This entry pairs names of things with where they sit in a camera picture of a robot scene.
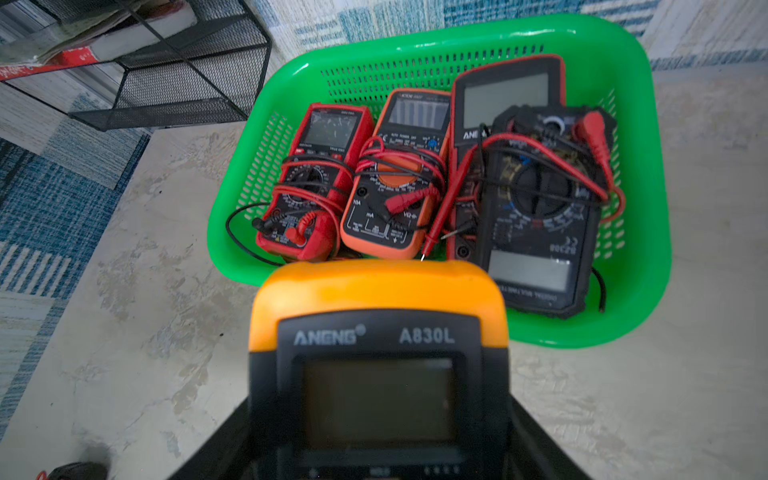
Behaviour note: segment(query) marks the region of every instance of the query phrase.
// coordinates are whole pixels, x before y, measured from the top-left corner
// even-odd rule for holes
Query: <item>multimeter display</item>
[[[549,103],[549,75],[540,73],[497,83],[468,86],[464,90],[464,128],[490,126],[510,105],[544,106]]]
[[[357,126],[357,117],[337,115],[326,112],[312,112],[310,128],[303,139],[304,143],[346,147],[349,137]]]
[[[534,257],[491,250],[488,275],[493,280],[564,292],[571,262],[558,258]]]
[[[304,367],[310,449],[408,447],[455,440],[450,358],[313,360]]]
[[[389,121],[410,127],[441,130],[450,105],[444,101],[424,101],[397,98]]]

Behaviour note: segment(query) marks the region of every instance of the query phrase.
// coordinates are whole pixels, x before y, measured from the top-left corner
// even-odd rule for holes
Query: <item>multimeter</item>
[[[453,176],[466,152],[485,135],[480,124],[490,128],[512,105],[565,105],[565,63],[557,55],[533,55],[474,68],[456,78],[451,102]],[[458,193],[448,221],[448,230],[455,232],[448,238],[449,259],[472,258],[483,174],[482,162],[475,162]]]
[[[370,137],[367,107],[312,104],[283,162],[280,181],[256,243],[293,260],[322,261],[338,250],[339,219],[353,183],[360,148]]]
[[[524,135],[605,188],[606,179],[574,126],[597,111],[605,130],[615,120],[601,108],[512,107],[492,133]],[[607,151],[613,135],[606,135]],[[477,246],[472,261],[488,271],[507,306],[568,318],[584,309],[602,202],[536,148],[521,141],[489,148]]]
[[[345,245],[360,253],[411,259],[448,182],[451,95],[398,88],[374,138],[360,154],[341,223]]]
[[[248,399],[170,480],[586,480],[509,394],[507,347],[469,262],[280,267],[253,302]]]

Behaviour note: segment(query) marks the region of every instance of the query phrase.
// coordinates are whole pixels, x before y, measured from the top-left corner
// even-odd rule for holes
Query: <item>yellow multimeter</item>
[[[171,478],[588,478],[509,395],[504,299],[462,261],[280,267],[249,395]]]

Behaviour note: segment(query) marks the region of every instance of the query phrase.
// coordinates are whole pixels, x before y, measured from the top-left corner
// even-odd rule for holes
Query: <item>marble floor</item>
[[[764,478],[768,68],[656,82],[667,292],[607,345],[512,343],[512,392],[596,479]],[[205,244],[242,128],[153,135],[0,443],[0,478],[82,458],[166,478],[245,396],[255,289],[222,277]]]

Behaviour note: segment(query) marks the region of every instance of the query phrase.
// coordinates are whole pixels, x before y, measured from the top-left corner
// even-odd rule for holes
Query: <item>blue patterned rug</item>
[[[0,140],[0,440],[148,141],[111,189]]]

